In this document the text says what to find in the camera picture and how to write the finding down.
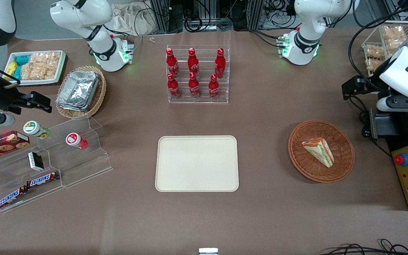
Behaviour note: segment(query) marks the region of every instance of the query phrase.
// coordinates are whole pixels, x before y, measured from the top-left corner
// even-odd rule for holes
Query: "round wicker basket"
[[[302,142],[311,138],[324,138],[335,158],[333,166],[327,168],[314,158]],[[290,133],[288,152],[293,165],[307,178],[321,182],[332,183],[344,179],[353,168],[355,152],[352,143],[337,126],[322,120],[312,120],[300,123]]]
[[[98,111],[98,109],[103,103],[103,98],[105,97],[105,93],[107,92],[107,81],[105,80],[105,77],[103,76],[102,71],[100,71],[98,68],[94,66],[82,66],[82,67],[76,68],[74,71],[86,71],[86,72],[92,71],[98,74],[100,77],[98,84],[97,84],[97,89],[94,94],[94,98],[91,101],[91,107],[89,107],[89,110],[85,112],[66,110],[66,109],[60,108],[58,104],[56,104],[56,108],[58,109],[58,111],[61,113],[62,116],[68,117],[68,118],[77,118],[84,114],[92,116]],[[61,93],[64,83],[71,73],[72,72],[67,74],[67,76],[63,79],[63,82],[61,83],[61,86],[59,87],[58,95]]]

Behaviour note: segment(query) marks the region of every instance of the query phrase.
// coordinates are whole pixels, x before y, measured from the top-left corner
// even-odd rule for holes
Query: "aluminum foil container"
[[[60,108],[67,110],[88,110],[98,81],[99,76],[94,72],[74,71],[68,76],[56,103]]]

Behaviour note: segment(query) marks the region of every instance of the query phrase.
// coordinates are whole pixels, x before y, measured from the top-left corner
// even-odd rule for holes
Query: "coca-cola bottle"
[[[194,48],[188,49],[188,69],[190,73],[195,73],[196,77],[199,78],[199,60],[196,57]]]
[[[174,79],[172,73],[168,74],[168,90],[170,92],[171,99],[178,100],[180,98],[179,84]]]
[[[197,100],[201,96],[201,92],[199,91],[199,81],[196,79],[196,73],[190,73],[188,87],[190,87],[191,98]]]
[[[174,78],[177,78],[179,76],[179,64],[171,48],[166,49],[166,64],[170,73],[174,75]]]
[[[212,74],[209,82],[209,97],[210,100],[216,101],[219,97],[220,84],[217,81],[217,75]]]
[[[215,59],[215,74],[218,79],[223,78],[225,75],[226,60],[225,60],[225,50],[219,48],[217,50],[217,58]]]

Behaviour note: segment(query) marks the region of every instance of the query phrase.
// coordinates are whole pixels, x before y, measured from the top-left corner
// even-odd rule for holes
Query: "small black box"
[[[31,169],[36,171],[43,171],[44,170],[44,162],[42,161],[42,156],[38,155],[35,152],[30,152],[28,154],[29,158],[29,166]]]

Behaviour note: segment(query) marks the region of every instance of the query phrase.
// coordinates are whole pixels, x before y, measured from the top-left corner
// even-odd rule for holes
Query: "table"
[[[341,84],[356,74],[347,59],[355,32],[328,29],[306,66],[279,59],[248,32],[154,36],[155,44],[146,37],[132,65],[104,73],[108,90],[95,118],[104,126],[101,143],[114,170],[0,214],[0,254],[173,255],[197,254],[200,247],[218,247],[222,255],[318,254],[343,243],[378,248],[378,238],[408,247],[408,211],[392,161],[361,137],[358,110],[342,100]],[[169,104],[167,44],[230,44],[229,105]],[[10,52],[34,50],[64,50],[66,73],[96,65],[81,39],[17,39],[9,46]],[[57,89],[20,91],[36,90],[54,104]],[[374,95],[362,98],[374,107]],[[12,128],[31,119],[47,127],[67,120],[55,109],[49,115],[23,109]],[[343,181],[314,183],[290,162],[288,136],[310,119],[334,123],[353,142],[356,163]],[[9,129],[0,127],[0,134]],[[158,192],[157,142],[167,135],[235,136],[239,189]]]

